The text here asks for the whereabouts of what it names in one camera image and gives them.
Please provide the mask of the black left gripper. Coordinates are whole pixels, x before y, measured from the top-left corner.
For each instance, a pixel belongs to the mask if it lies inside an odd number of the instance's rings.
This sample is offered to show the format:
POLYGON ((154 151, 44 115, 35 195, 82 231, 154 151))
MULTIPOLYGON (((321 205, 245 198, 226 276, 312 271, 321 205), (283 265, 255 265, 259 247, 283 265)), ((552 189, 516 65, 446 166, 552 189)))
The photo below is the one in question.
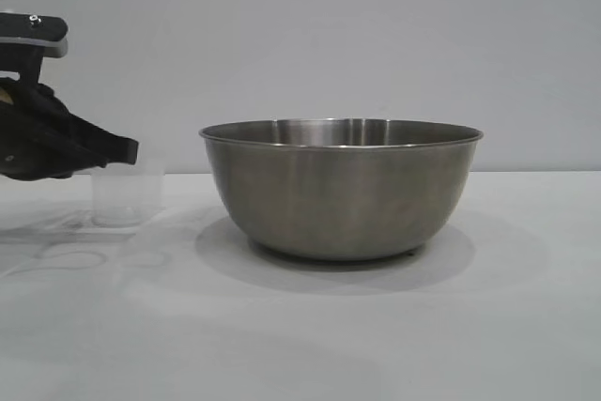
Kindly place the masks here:
POLYGON ((64 179, 112 163, 134 165, 139 143, 69 111, 43 84, 1 80, 1 174, 14 180, 64 179))

